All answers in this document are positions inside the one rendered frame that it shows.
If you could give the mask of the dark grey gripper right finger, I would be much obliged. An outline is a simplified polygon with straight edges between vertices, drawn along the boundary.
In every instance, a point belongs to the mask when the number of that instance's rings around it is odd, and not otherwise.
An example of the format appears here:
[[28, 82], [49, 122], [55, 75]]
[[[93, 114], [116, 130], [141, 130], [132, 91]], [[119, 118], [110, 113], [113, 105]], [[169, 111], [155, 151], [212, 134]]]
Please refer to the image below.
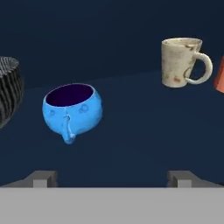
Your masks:
[[177, 188], [222, 187], [220, 184], [197, 177], [190, 171], [168, 171], [167, 186]]

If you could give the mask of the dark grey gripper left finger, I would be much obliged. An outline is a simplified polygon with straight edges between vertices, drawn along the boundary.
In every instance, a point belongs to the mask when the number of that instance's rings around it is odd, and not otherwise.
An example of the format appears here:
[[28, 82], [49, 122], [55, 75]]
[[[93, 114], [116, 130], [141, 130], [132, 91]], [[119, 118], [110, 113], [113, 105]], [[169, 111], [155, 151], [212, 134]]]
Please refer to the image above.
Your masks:
[[24, 179], [11, 182], [4, 187], [57, 187], [58, 173], [56, 171], [34, 171]]

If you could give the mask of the blue round cup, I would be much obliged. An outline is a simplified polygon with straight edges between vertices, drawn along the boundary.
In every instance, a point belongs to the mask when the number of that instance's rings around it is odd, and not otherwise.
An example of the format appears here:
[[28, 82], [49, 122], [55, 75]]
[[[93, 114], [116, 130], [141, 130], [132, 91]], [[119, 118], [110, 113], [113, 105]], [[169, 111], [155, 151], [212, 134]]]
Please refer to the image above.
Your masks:
[[102, 119], [102, 98], [91, 85], [67, 84], [44, 97], [42, 113], [46, 125], [66, 144], [72, 144], [77, 135], [91, 130]]

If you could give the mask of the black ribbed bowl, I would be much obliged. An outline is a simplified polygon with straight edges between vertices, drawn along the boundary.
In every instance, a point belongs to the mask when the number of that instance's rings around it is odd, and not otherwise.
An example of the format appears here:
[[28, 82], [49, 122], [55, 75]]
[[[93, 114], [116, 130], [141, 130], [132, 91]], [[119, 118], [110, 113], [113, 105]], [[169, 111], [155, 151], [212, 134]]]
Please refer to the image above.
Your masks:
[[24, 82], [19, 62], [0, 56], [0, 129], [13, 117], [24, 96]]

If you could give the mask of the orange object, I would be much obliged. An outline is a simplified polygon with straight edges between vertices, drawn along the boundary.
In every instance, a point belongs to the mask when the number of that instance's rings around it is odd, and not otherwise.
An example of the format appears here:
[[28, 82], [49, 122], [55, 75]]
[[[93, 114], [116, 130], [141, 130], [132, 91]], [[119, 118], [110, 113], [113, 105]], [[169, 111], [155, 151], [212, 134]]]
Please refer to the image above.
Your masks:
[[214, 88], [224, 94], [224, 56], [221, 59], [219, 72], [214, 80]]

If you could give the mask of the cream speckled mug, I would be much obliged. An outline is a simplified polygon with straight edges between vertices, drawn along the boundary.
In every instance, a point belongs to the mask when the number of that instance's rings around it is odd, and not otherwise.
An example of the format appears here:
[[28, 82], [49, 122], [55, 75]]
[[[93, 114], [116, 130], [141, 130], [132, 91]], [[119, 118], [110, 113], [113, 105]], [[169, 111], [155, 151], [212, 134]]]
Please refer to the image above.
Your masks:
[[[168, 88], [182, 88], [187, 84], [199, 85], [207, 81], [213, 72], [213, 63], [200, 52], [203, 41], [198, 38], [168, 38], [161, 42], [162, 83]], [[205, 65], [205, 73], [192, 80], [196, 60]]]

